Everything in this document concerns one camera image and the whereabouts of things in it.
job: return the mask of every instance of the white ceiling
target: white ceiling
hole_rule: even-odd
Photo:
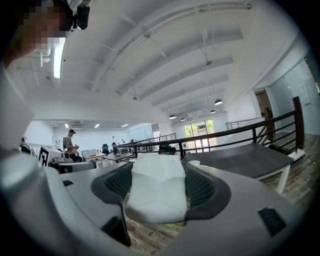
[[[117,129],[128,129],[134,125],[137,125],[137,122],[132,121],[117,121],[117,120],[50,120],[49,124],[54,128],[65,128],[68,129],[103,129],[103,130],[117,130]]]
[[[166,116],[210,111],[226,98],[226,88],[236,86],[230,74],[247,44],[257,1],[92,0],[87,29],[67,35],[61,79],[53,78],[53,50],[43,67],[33,52],[17,69],[27,93],[112,95],[119,102],[136,96]],[[117,122],[107,127],[123,123]]]

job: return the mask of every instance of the computer monitor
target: computer monitor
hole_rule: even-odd
[[[85,157],[85,156],[95,156],[96,154],[97,154],[97,151],[95,149],[81,150],[81,155],[83,157]]]

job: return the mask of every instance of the black metal railing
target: black metal railing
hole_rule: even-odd
[[[159,148],[159,145],[145,145],[145,144],[157,143],[157,142],[167,142],[167,141],[175,140],[176,138],[177,137],[176,137],[175,133],[171,133],[168,135],[163,135],[163,136],[155,137],[155,138],[147,138],[147,139],[135,141],[134,143],[126,143],[126,144],[118,145],[117,151],[120,153],[128,153],[128,152],[130,153],[130,152],[134,151],[134,147],[137,147],[138,152],[143,151],[143,150],[152,152],[152,151],[157,150]]]
[[[240,121],[234,121],[234,122],[226,122],[226,129],[228,130],[232,130],[232,129],[236,129],[239,127],[243,127],[245,125],[246,122],[251,121],[251,120],[255,120],[255,119],[259,119],[261,117],[257,117],[257,118],[251,118],[251,119],[246,119],[246,120],[240,120]]]
[[[181,158],[183,158],[186,155],[186,152],[188,151],[195,151],[197,152],[197,150],[204,150],[204,149],[212,149],[212,148],[218,148],[218,147],[224,147],[224,146],[229,146],[229,145],[234,145],[234,144],[238,144],[238,143],[243,143],[243,142],[248,142],[248,141],[252,141],[254,143],[260,143],[263,146],[266,146],[268,144],[272,144],[274,142],[277,142],[293,133],[295,133],[295,138],[290,140],[289,142],[286,142],[283,145],[278,146],[275,149],[281,149],[287,145],[289,145],[292,142],[295,142],[295,146],[293,148],[287,149],[285,152],[286,153],[290,153],[293,150],[298,150],[298,149],[303,149],[304,148],[304,141],[305,141],[305,132],[304,132],[304,122],[303,122],[303,115],[302,115],[302,109],[301,109],[301,104],[300,104],[300,100],[299,97],[294,97],[293,98],[293,105],[294,105],[294,110],[283,114],[281,116],[278,117],[274,117],[265,121],[261,121],[261,122],[257,122],[254,124],[250,124],[250,125],[246,125],[246,126],[242,126],[239,128],[235,128],[232,130],[227,130],[227,131],[221,131],[221,132],[216,132],[216,133],[211,133],[211,134],[205,134],[205,135],[200,135],[196,137],[196,140],[202,140],[202,139],[210,139],[210,138],[218,138],[218,137],[222,137],[222,136],[228,136],[228,135],[232,135],[232,134],[236,134],[236,133],[242,133],[245,131],[250,131],[252,130],[252,137],[251,138],[247,138],[247,139],[243,139],[243,140],[239,140],[239,141],[235,141],[235,142],[230,142],[230,143],[225,143],[225,144],[220,144],[220,145],[214,145],[214,146],[205,146],[205,147],[198,147],[198,148],[188,148],[188,149],[183,149],[182,143],[186,143],[186,142],[191,142],[195,140],[195,137],[189,137],[189,138],[181,138],[181,139],[172,139],[172,140],[168,140],[168,141],[155,141],[155,142],[148,142],[148,143],[144,143],[143,147],[150,147],[150,146],[159,146],[159,145],[170,145],[170,144],[179,144],[179,150],[176,150],[177,152],[180,152],[180,156]],[[294,117],[294,122],[291,122],[283,127],[280,127],[278,129],[272,130],[272,131],[268,131],[265,130],[266,126],[270,125],[270,124],[274,124],[275,122],[284,120],[286,118],[290,118],[290,117]],[[286,134],[282,137],[278,137],[277,139],[268,141],[265,143],[265,141],[267,140],[267,135],[271,134],[271,133],[275,133],[277,131],[280,131],[288,126],[292,126],[295,125],[295,130],[290,132],[289,134]],[[263,127],[262,130],[259,132],[259,134],[257,135],[256,133],[256,129],[259,127]],[[138,153],[157,153],[157,151],[143,151],[140,149],[142,145],[141,144],[130,144],[130,147],[133,148],[133,152],[134,152],[134,157],[137,158],[138,157]],[[128,148],[127,144],[124,145],[118,145],[117,148]]]

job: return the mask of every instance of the mesh vent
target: mesh vent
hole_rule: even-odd
[[[105,180],[106,188],[120,195],[122,197],[122,200],[126,197],[129,189],[131,188],[131,169],[132,165],[128,166],[125,170],[117,172],[116,174]]]
[[[188,168],[186,170],[185,186],[190,198],[191,208],[207,202],[216,191],[212,181]]]
[[[82,0],[82,4],[86,4],[86,5],[89,5],[89,3],[91,2],[91,0]]]

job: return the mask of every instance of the wooden floor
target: wooden floor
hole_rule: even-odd
[[[302,212],[306,212],[313,200],[315,191],[320,185],[320,136],[305,135],[305,159],[300,159],[290,168],[288,180],[282,196],[297,206]],[[268,177],[262,182],[276,189],[281,174]],[[131,249],[145,255],[155,255],[161,249],[168,246],[174,238],[183,230],[183,223],[176,224],[142,224],[125,217],[128,233],[131,239]]]

